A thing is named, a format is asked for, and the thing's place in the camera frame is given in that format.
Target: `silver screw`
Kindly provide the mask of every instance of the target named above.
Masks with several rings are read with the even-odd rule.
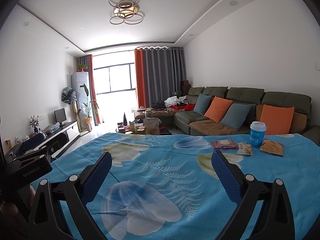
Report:
[[[47,179],[42,179],[41,181],[40,181],[40,185],[45,185],[45,184],[47,184],[47,182],[48,182],[48,180]]]
[[[248,180],[248,181],[253,181],[253,180],[254,180],[254,176],[252,176],[251,174],[247,174],[247,175],[245,176],[245,178],[246,178],[246,180]]]
[[[69,177],[69,180],[70,181],[76,181],[78,179],[78,175],[71,175],[70,177]]]
[[[276,184],[281,186],[283,184],[283,181],[281,179],[276,179]]]

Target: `blue pillow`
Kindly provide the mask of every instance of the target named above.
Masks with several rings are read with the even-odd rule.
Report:
[[[250,108],[251,105],[233,103],[220,123],[235,130],[239,130],[247,118]]]
[[[207,110],[210,103],[210,99],[211,96],[206,96],[200,93],[195,105],[195,109],[193,109],[193,111],[200,115],[204,115],[204,112]]]

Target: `blue cup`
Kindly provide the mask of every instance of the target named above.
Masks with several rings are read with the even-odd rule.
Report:
[[[263,122],[253,122],[250,126],[250,144],[254,148],[260,148],[263,143],[266,125]]]

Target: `white cup lid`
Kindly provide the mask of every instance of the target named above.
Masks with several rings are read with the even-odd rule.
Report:
[[[257,132],[265,132],[267,127],[266,127],[266,124],[263,123],[263,122],[253,122],[251,125],[250,125],[250,128],[252,130],[255,130]]]

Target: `orange pillow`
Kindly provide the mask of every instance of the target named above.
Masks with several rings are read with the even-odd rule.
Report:
[[[288,134],[293,118],[294,107],[275,107],[263,105],[260,122],[266,124],[265,135]]]
[[[220,122],[226,115],[229,107],[232,105],[232,102],[232,100],[214,97],[204,116],[214,120],[215,122]]]

